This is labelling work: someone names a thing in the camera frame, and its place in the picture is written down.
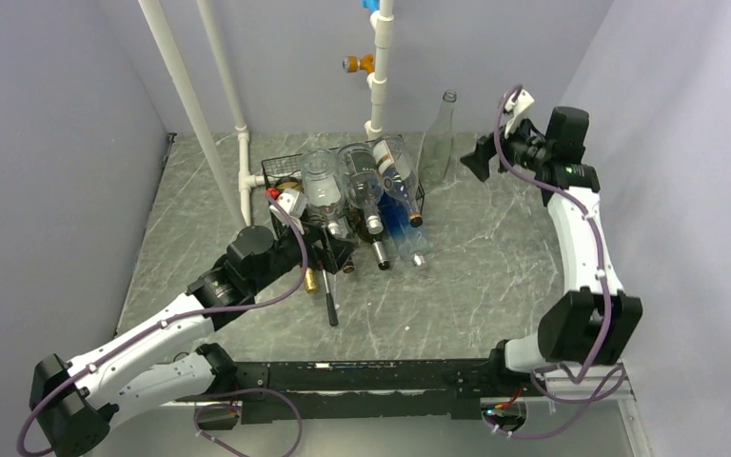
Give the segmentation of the clear bottle black gold label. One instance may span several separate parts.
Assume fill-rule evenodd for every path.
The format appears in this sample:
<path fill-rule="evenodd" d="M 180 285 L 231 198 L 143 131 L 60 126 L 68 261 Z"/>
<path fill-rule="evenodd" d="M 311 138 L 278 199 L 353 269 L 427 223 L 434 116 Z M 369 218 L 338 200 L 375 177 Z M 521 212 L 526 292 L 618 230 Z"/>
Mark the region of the clear bottle black gold label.
<path fill-rule="evenodd" d="M 423 137 L 418 171 L 420 183 L 426 189 L 442 184 L 446 178 L 453 149 L 453 114 L 457 92 L 445 90 L 432 125 Z"/>

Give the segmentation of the clear round glass bottle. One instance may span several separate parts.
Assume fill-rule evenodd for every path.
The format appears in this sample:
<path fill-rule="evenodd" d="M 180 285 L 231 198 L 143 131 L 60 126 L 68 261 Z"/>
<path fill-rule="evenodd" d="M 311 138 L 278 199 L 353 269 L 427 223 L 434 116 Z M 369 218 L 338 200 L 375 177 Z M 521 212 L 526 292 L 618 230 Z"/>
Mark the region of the clear round glass bottle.
<path fill-rule="evenodd" d="M 346 239 L 350 230 L 345 220 L 346 198 L 337 155 L 329 149 L 305 152 L 299 166 L 311 214 L 334 238 Z"/>

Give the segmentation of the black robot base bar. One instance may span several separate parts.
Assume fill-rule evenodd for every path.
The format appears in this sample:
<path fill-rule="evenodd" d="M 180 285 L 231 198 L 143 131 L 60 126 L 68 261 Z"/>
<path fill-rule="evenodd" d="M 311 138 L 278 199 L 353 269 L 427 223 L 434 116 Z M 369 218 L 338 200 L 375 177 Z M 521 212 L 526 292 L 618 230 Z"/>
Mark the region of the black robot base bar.
<path fill-rule="evenodd" d="M 486 358 L 235 362 L 217 344 L 199 346 L 210 384 L 197 402 L 225 402 L 228 418 L 211 412 L 204 424 L 223 429 L 236 420 L 262 425 L 299 414 L 304 419 L 444 416 L 473 420 L 492 401 L 533 391 L 529 377 L 509 370 L 500 348 Z"/>

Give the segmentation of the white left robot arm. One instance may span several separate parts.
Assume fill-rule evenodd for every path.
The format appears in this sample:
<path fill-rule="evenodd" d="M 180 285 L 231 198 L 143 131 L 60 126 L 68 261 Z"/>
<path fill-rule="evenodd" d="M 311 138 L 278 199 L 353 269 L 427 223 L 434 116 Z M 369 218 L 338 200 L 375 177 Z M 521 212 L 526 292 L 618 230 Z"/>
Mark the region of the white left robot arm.
<path fill-rule="evenodd" d="M 166 402 L 228 397 L 238 386 L 238 368 L 219 345 L 203 344 L 170 364 L 164 357 L 256 309 L 256 296 L 292 270 L 335 273 L 355 248 L 316 226 L 280 235 L 243 228 L 208 271 L 142 324 L 69 360 L 52 354 L 36 365 L 19 454 L 30 455 L 25 439 L 32 424 L 42 429 L 50 453 L 83 456 L 113 428 Z"/>

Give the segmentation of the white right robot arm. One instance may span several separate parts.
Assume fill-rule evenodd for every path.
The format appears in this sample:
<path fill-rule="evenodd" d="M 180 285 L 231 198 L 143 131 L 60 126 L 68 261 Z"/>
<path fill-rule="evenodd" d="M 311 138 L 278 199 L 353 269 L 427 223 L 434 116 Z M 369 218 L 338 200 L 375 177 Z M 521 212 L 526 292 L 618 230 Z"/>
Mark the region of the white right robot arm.
<path fill-rule="evenodd" d="M 586 373 L 615 364 L 642 318 L 640 298 L 625 292 L 607 250 L 600 179 L 583 162 L 588 128 L 582 109 L 554 108 L 546 131 L 539 131 L 524 109 L 506 105 L 496 130 L 461 159 L 480 181 L 498 158 L 501 171 L 539 188 L 563 261 L 563 297 L 533 334 L 505 342 L 504 359 L 486 370 L 499 395 L 512 393 L 527 371 L 574 363 Z"/>

